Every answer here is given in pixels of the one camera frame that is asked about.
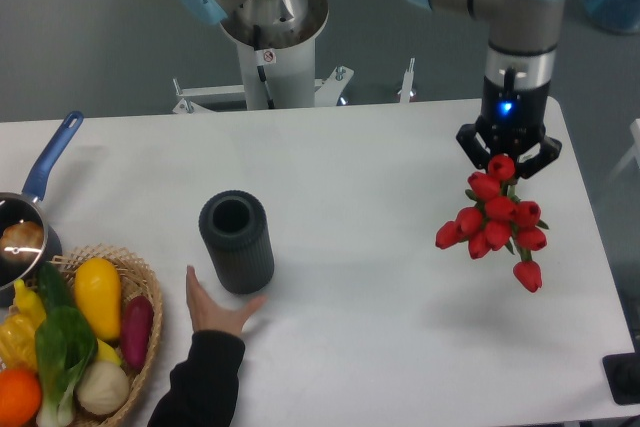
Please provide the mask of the person's hand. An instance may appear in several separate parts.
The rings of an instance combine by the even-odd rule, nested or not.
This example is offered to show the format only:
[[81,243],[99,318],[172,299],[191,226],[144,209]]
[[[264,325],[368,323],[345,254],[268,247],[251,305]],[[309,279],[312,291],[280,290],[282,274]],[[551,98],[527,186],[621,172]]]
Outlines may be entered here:
[[264,295],[233,310],[222,307],[207,293],[192,265],[186,267],[186,303],[194,332],[219,331],[240,337],[245,324],[266,303]]

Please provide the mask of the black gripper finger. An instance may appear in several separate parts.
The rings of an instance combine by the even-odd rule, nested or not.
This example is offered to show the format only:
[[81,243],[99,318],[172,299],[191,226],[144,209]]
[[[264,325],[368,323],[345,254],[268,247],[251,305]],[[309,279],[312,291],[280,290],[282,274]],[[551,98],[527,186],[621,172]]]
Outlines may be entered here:
[[495,147],[493,125],[487,122],[463,124],[456,140],[471,161],[479,170],[487,170]]
[[535,155],[527,154],[516,162],[516,177],[518,179],[531,178],[557,160],[561,150],[562,143],[558,139],[544,136]]

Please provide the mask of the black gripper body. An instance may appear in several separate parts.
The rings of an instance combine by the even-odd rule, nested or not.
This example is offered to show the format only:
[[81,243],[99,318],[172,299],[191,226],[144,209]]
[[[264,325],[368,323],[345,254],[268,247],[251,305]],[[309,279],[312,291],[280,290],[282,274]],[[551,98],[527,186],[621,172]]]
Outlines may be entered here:
[[543,140],[549,88],[547,82],[534,89],[507,91],[484,79],[476,129],[492,156],[518,157]]

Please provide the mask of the black sleeved forearm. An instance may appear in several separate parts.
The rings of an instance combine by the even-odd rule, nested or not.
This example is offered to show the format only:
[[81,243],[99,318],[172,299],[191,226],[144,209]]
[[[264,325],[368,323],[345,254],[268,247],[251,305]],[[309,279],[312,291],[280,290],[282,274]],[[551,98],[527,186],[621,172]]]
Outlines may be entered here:
[[188,357],[170,373],[170,389],[159,400],[150,426],[229,426],[239,390],[245,344],[215,330],[192,335]]

